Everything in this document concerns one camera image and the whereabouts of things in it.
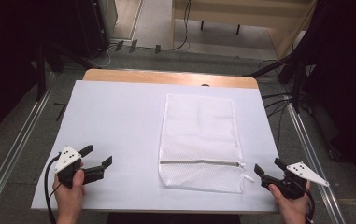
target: floor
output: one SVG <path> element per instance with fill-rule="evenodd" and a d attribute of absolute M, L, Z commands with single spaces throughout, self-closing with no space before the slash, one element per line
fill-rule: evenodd
<path fill-rule="evenodd" d="M 168 46 L 170 20 L 168 17 L 169 1 L 146 0 L 143 2 L 132 39 L 137 39 L 139 47 L 153 48 L 156 44 Z M 176 21 L 176 44 L 182 41 L 185 30 L 182 21 Z M 207 24 L 201 32 L 198 22 L 189 22 L 189 44 L 178 51 L 163 51 L 155 54 L 152 49 L 138 48 L 134 53 L 128 52 L 128 47 L 121 51 L 110 48 L 95 63 L 107 64 L 106 69 L 148 69 L 159 71 L 188 71 L 211 73 L 229 76 L 242 76 L 257 71 L 260 67 L 271 63 L 264 60 L 275 60 L 276 55 L 264 28 L 241 27 L 239 36 L 235 36 L 234 26 Z M 0 126 L 0 167 L 9 163 L 8 158 L 18 157 L 7 172 L 9 179 L 0 183 L 0 223 L 48 223 L 47 214 L 43 211 L 30 209 L 34 189 L 45 160 L 55 140 L 61 123 L 57 120 L 62 108 L 56 104 L 66 104 L 75 80 L 82 79 L 85 72 L 75 63 L 66 62 L 67 67 L 62 74 L 51 74 L 49 98 L 43 105 L 40 115 L 35 118 L 32 131 L 22 137 L 21 146 L 14 144 L 20 136 L 21 127 L 31 116 L 36 97 L 36 87 L 29 91 L 20 104 L 7 116 Z M 276 72 L 272 71 L 257 80 L 263 95 L 282 92 L 282 87 L 275 79 Z M 271 104 L 275 99 L 264 101 Z M 331 189 L 338 201 L 343 219 L 333 222 L 328 213 L 327 200 L 320 188 L 313 186 L 316 197 L 317 223 L 356 223 L 356 167 L 350 163 L 336 163 L 329 159 L 327 147 L 318 130 L 316 121 L 305 111 L 299 114 L 305 124 L 306 134 L 310 145 L 314 148 L 325 176 L 332 184 Z M 308 161 L 303 150 L 303 139 L 297 132 L 291 110 L 271 117 L 270 127 L 276 143 L 279 144 L 278 154 L 287 162 Z M 276 223 L 278 215 L 241 216 L 241 223 Z M 80 223 L 106 223 L 107 213 L 84 211 Z"/>

